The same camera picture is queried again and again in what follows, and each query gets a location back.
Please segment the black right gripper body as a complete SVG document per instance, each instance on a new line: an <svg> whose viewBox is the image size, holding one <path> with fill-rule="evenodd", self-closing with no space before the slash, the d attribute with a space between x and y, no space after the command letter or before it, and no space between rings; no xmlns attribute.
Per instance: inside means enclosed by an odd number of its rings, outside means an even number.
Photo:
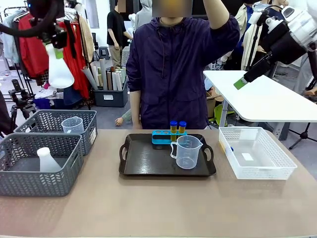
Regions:
<svg viewBox="0 0 317 238"><path fill-rule="evenodd" d="M265 59L269 64L278 61L290 64L306 53L306 50L292 38L290 32L268 33L264 38L264 49L267 52Z"/></svg>

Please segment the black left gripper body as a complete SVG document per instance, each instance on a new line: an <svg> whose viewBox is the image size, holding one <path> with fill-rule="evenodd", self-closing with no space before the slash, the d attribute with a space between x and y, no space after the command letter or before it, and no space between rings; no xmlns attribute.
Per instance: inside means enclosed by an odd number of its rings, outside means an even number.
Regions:
<svg viewBox="0 0 317 238"><path fill-rule="evenodd" d="M53 21L64 17L63 0L29 0L29 10L33 17L44 19L48 15L53 16Z"/></svg>

